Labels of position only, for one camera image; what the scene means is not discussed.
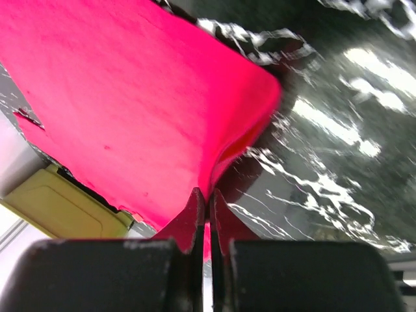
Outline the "bright pink t-shirt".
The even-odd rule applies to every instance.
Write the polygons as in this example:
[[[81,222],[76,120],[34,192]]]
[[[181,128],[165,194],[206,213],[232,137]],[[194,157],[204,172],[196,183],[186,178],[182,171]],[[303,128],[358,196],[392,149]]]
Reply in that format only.
[[[278,80],[152,1],[2,1],[25,138],[156,230],[267,126]]]

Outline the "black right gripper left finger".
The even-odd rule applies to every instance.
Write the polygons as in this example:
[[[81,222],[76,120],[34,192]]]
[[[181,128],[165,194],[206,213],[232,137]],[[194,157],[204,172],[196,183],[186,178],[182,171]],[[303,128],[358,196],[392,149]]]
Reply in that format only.
[[[201,311],[205,200],[149,239],[46,239],[20,257],[2,311]]]

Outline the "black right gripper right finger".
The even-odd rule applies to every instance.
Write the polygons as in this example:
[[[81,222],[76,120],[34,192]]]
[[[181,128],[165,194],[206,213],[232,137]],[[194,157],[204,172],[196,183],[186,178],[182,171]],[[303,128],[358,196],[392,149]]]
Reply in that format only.
[[[215,311],[404,311],[384,258],[359,242],[259,238],[215,190]]]

